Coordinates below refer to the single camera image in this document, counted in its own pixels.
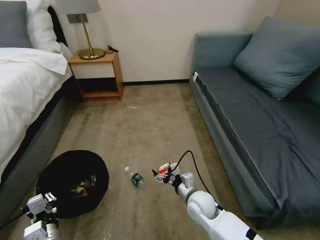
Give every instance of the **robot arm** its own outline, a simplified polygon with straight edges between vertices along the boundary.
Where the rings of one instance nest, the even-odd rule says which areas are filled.
[[[57,212],[57,208],[54,207],[56,200],[51,193],[44,196],[39,194],[28,200],[27,216],[32,220],[31,226],[23,232],[24,240],[60,240],[59,223],[54,217]]]
[[[157,182],[174,186],[176,193],[187,204],[189,216],[208,232],[210,239],[263,240],[236,215],[223,210],[211,194],[198,191],[191,172],[185,172],[180,177],[177,163],[166,163],[158,172],[152,172]]]

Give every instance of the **baseboard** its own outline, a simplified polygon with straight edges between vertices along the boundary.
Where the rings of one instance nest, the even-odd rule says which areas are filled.
[[[189,79],[176,79],[176,80],[160,80],[160,81],[139,81],[139,82],[123,82],[124,86],[135,85],[155,85],[155,84],[172,84],[172,83],[188,83]]]
[[[95,80],[103,80],[103,81],[112,81],[112,80],[116,80],[115,77],[111,77],[111,78],[77,78],[77,80],[80,81],[95,81]]]

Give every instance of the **sofa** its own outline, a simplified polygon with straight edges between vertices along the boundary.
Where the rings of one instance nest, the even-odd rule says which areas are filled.
[[[257,229],[319,223],[320,107],[297,94],[302,86],[278,101],[235,68],[251,38],[247,32],[197,33],[192,93]],[[311,77],[320,81],[319,70]]]

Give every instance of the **green label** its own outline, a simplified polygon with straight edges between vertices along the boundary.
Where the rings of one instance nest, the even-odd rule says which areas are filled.
[[[143,177],[141,177],[139,173],[136,173],[135,175],[132,176],[131,181],[136,187],[138,187],[138,183],[141,179],[143,179]]]

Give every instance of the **sheet tag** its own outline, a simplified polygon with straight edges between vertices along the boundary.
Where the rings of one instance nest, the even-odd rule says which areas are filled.
[[[197,77],[198,77],[198,73],[197,72],[194,72],[194,75],[193,75],[193,81],[194,83],[196,83],[196,80],[197,80]]]

